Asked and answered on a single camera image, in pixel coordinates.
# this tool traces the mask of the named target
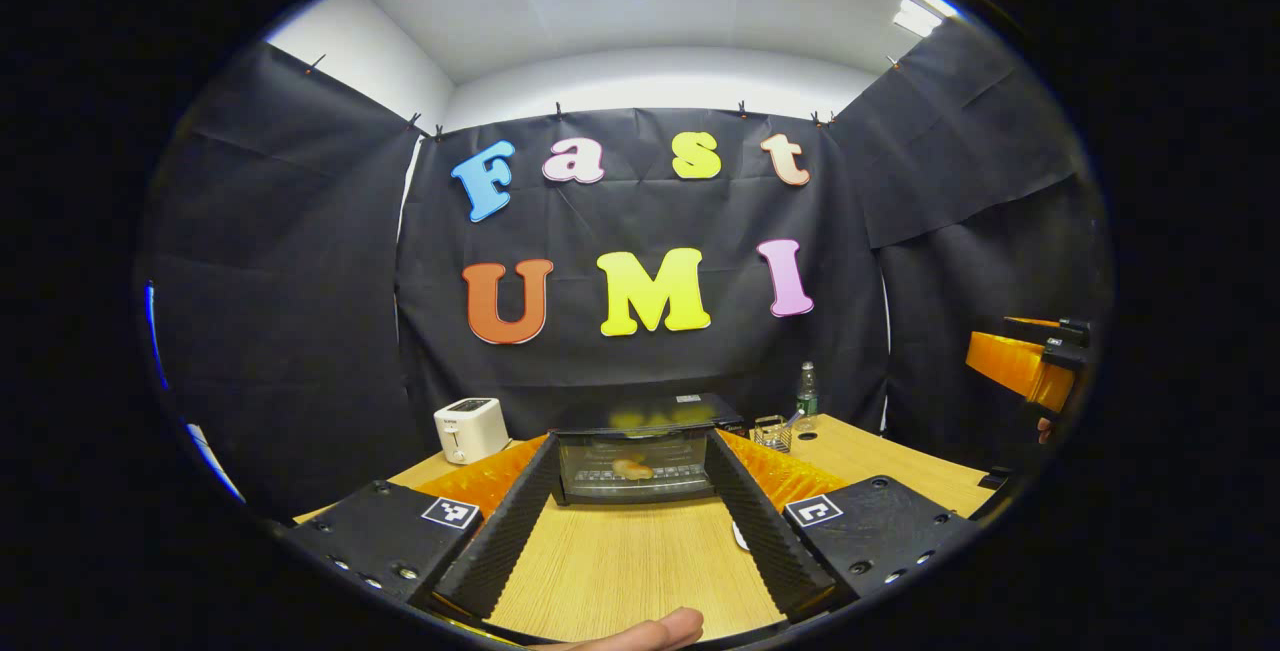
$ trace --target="fluorescent light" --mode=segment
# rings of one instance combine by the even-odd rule
[[[955,17],[955,14],[956,14],[955,6],[952,6],[951,4],[947,4],[943,0],[924,0],[924,3],[927,3],[932,8],[934,8],[938,13],[942,14],[942,17]]]
[[[910,17],[910,14],[904,12],[900,12],[896,17],[893,17],[893,23],[906,28],[911,33],[915,33],[915,36],[928,36],[929,33],[933,33],[933,26],[929,26],[929,23],[925,23],[919,18]]]
[[[916,19],[923,26],[928,26],[929,28],[936,28],[937,26],[940,26],[940,23],[942,23],[941,18],[933,17],[932,13],[928,13],[928,10],[925,10],[920,4],[913,0],[902,0],[900,6],[902,8],[902,13],[905,13],[906,17]]]

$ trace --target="foam letter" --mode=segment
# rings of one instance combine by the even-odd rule
[[[803,168],[796,169],[795,156],[804,153],[804,151],[800,150],[800,145],[791,145],[785,133],[774,133],[768,139],[760,141],[760,148],[769,151],[769,159],[773,160],[773,173],[777,173],[783,183],[790,183],[790,185],[809,183],[809,171]]]
[[[671,166],[676,169],[676,176],[716,176],[719,173],[719,156],[714,148],[716,137],[710,133],[704,130],[676,133],[671,141],[671,150],[676,153],[676,159],[671,159]]]
[[[480,153],[471,156],[453,168],[449,176],[461,178],[463,189],[471,197],[471,221],[483,221],[489,214],[497,212],[502,206],[507,206],[511,194],[498,191],[494,183],[508,185],[511,183],[511,168],[502,159],[516,153],[516,147],[511,141],[498,141]],[[485,168],[489,160],[493,168]]]
[[[605,336],[630,336],[636,333],[636,322],[627,312],[627,303],[634,306],[636,315],[649,331],[657,331],[658,318],[667,301],[671,301],[671,313],[667,313],[667,327],[671,331],[691,331],[695,327],[708,327],[712,317],[703,310],[703,297],[698,290],[698,263],[703,255],[699,249],[669,249],[662,260],[657,278],[649,278],[627,251],[614,251],[603,255],[595,265],[604,269],[609,288],[609,317],[600,324]]]
[[[575,153],[566,151],[575,148]],[[543,164],[543,175],[553,182],[595,183],[604,178],[600,156],[604,150],[593,139],[563,139],[552,145],[552,152],[558,153]]]
[[[524,344],[547,324],[547,274],[556,269],[549,260],[516,263],[525,278],[525,316],[516,324],[498,318],[498,279],[507,274],[502,263],[472,263],[462,269],[467,281],[467,324],[471,333],[489,344]]]
[[[796,269],[796,251],[800,251],[800,244],[791,238],[776,238],[756,246],[755,251],[764,256],[764,261],[769,265],[769,276],[773,278],[773,304],[769,306],[769,312],[778,318],[812,312],[813,299],[804,295],[800,269]]]

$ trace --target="white wall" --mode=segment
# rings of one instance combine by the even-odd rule
[[[876,74],[745,49],[627,49],[559,58],[458,86],[445,130],[556,113],[617,107],[709,107],[809,118],[840,113]]]
[[[372,0],[317,0],[268,36],[293,58],[374,98],[417,127],[444,123],[453,81]]]

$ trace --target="table surface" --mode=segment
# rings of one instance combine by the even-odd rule
[[[970,515],[992,495],[978,486],[986,475],[979,469],[914,451],[826,414],[815,420],[815,431],[810,441],[791,441],[791,457],[850,483],[887,475],[960,515]],[[388,481],[415,487],[458,468],[435,454]],[[548,498],[488,622],[581,641],[660,618],[677,606],[703,613],[705,639],[783,620],[750,554],[733,541],[731,523],[728,509],[716,498],[567,508]]]

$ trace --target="black curtain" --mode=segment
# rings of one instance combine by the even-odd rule
[[[279,519],[426,454],[393,301],[419,136],[306,70],[260,43],[210,84],[159,168],[145,242],[173,405]]]
[[[1106,317],[1106,216],[1078,137],[1021,59],[956,19],[837,118],[887,288],[888,436],[977,468],[1033,464],[1034,418],[964,359],[1005,315]]]
[[[672,137],[704,130],[722,171],[681,180]],[[808,185],[786,185],[760,142],[786,133],[804,153]],[[604,150],[602,182],[549,182],[540,171],[558,139]],[[515,145],[507,206],[471,223],[457,164],[499,139]],[[746,418],[790,414],[800,365],[817,365],[822,409],[878,428],[887,365],[881,278],[851,174],[813,122],[690,109],[625,109],[503,122],[424,141],[404,205],[397,267],[401,347],[413,413],[438,445],[430,414],[461,396],[498,396],[516,437],[543,434],[580,402],[717,391]],[[795,238],[808,315],[769,313],[773,285],[755,247]],[[603,336],[600,255],[630,251],[650,276],[675,247],[700,249],[709,327],[672,333],[641,324]],[[503,263],[499,312],[524,315],[521,260],[549,260],[547,324],[526,344],[495,347],[467,325],[471,263]]]

